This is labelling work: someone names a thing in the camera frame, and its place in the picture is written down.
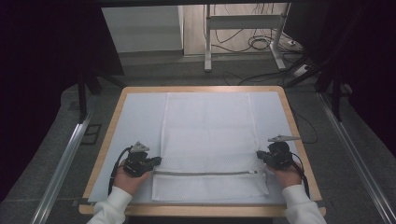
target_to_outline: human hand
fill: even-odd
[[[276,175],[277,181],[284,189],[293,185],[301,185],[301,177],[293,166],[286,170],[276,170],[267,165],[267,169]]]
[[[122,161],[121,165],[117,169],[116,176],[114,178],[114,186],[125,190],[127,193],[134,195],[139,189],[140,184],[142,184],[146,179],[149,178],[149,172],[145,172],[140,177],[131,177],[123,170],[123,164],[125,160]]]

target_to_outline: white sleeve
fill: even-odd
[[[318,205],[312,202],[304,191],[303,185],[294,185],[283,189],[286,199],[286,218],[291,224],[326,223]]]
[[[94,216],[88,224],[123,223],[125,221],[125,208],[131,200],[132,196],[129,193],[113,186],[107,199],[95,205]]]

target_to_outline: wall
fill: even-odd
[[[117,52],[183,49],[182,7],[103,8]]]

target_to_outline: metal frame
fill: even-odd
[[[211,30],[233,30],[233,29],[275,29],[274,41],[270,43],[270,49],[279,70],[285,70],[282,57],[277,45],[283,32],[283,27],[288,16],[290,3],[285,5],[280,15],[238,15],[238,16],[210,16],[210,5],[206,5],[206,46],[205,46],[205,71],[212,70],[212,52],[210,43]]]
[[[30,223],[46,223],[47,218],[50,215],[50,210],[55,203],[56,197],[58,196],[62,184],[64,183],[64,179],[66,178],[67,172],[69,171],[70,165],[74,159],[74,156],[76,155],[76,151],[78,149],[79,143],[81,142],[82,136],[88,127],[98,98],[99,96],[96,95],[90,97],[90,101],[88,102],[87,106],[87,117],[82,123],[79,123],[76,126],[76,129],[74,130],[73,135],[70,138],[66,149],[64,150],[64,154],[62,155],[61,160],[59,161],[58,166],[53,173],[52,179],[50,180],[43,198],[35,210],[35,214]]]
[[[352,161],[352,164],[355,166],[358,175],[361,177],[361,181],[363,182],[364,187],[366,187],[368,193],[370,194],[379,215],[382,217],[384,223],[386,224],[396,223],[396,216],[393,213],[393,209],[390,206],[387,197],[385,196],[378,183],[376,183],[369,168],[366,166],[363,159],[361,158],[361,154],[353,144],[353,141],[349,137],[349,134],[344,128],[343,123],[338,121],[337,117],[333,114],[331,110],[332,106],[330,100],[328,99],[328,97],[326,97],[325,93],[318,93],[318,97],[323,103],[323,107],[327,113],[327,116],[329,117],[332,126],[337,132],[342,144],[344,145],[346,153]]]

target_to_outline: aluminum rail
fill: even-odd
[[[69,171],[70,165],[74,159],[74,156],[76,155],[76,151],[78,149],[79,143],[81,142],[82,136],[84,135],[90,122],[98,98],[99,97],[96,95],[90,97],[90,101],[87,105],[87,118],[84,120],[84,122],[78,124],[76,129],[73,131],[73,135],[71,136],[70,141],[64,150],[64,154],[62,155],[59,164],[53,173],[52,179],[50,180],[43,198],[35,210],[35,214],[30,223],[46,223],[47,218],[50,215],[50,210],[55,203],[56,197],[58,196],[62,184],[64,183],[64,179],[66,178],[67,172]]]
[[[327,116],[329,117],[332,126],[337,132],[342,144],[344,145],[346,153],[348,154],[350,160],[355,166],[358,175],[361,177],[361,181],[363,182],[364,187],[366,187],[368,193],[370,194],[370,197],[372,198],[376,209],[379,212],[379,215],[384,220],[384,223],[396,223],[396,216],[393,213],[387,197],[385,196],[381,187],[375,181],[370,170],[364,163],[361,154],[353,144],[351,138],[349,137],[349,134],[347,133],[347,130],[344,128],[343,123],[339,122],[335,115],[332,113],[331,102],[329,101],[328,97],[325,96],[324,93],[318,93],[318,97],[323,103],[323,107],[325,108]]]

